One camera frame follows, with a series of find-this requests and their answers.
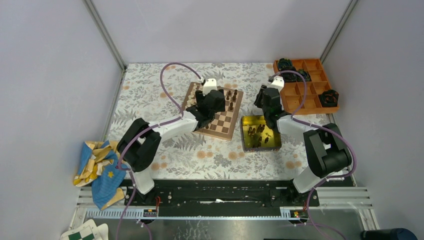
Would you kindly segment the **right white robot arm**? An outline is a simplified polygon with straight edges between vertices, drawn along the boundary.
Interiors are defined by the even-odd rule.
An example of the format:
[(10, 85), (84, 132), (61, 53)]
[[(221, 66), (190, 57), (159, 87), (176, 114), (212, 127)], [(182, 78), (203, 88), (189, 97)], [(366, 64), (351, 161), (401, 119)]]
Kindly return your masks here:
[(287, 187), (286, 198), (291, 205), (301, 205), (307, 199), (306, 192), (352, 164), (352, 155), (340, 139), (338, 126), (334, 123), (319, 126), (294, 118), (283, 110), (278, 89), (262, 85), (254, 105), (262, 109), (269, 129), (304, 143), (308, 166)]

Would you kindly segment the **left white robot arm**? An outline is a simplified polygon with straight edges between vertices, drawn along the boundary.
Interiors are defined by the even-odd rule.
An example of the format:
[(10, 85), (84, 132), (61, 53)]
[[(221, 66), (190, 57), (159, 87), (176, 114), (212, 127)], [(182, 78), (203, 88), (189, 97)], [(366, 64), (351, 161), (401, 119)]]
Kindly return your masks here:
[(117, 145), (120, 160), (129, 165), (129, 173), (137, 189), (135, 197), (144, 206), (155, 200), (155, 183), (149, 167), (160, 143), (206, 127), (215, 119), (216, 113), (225, 110), (226, 97), (222, 89), (211, 90), (206, 95), (197, 90), (195, 96), (196, 104), (184, 110), (181, 116), (156, 123), (136, 119)]

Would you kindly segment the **yellow tin box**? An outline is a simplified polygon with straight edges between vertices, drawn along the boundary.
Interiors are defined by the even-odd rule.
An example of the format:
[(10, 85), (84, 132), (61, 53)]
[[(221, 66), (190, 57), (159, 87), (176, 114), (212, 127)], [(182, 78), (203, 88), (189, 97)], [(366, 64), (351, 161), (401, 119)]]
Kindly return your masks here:
[(245, 153), (276, 152), (282, 147), (281, 135), (267, 127), (263, 115), (242, 116), (240, 131)]

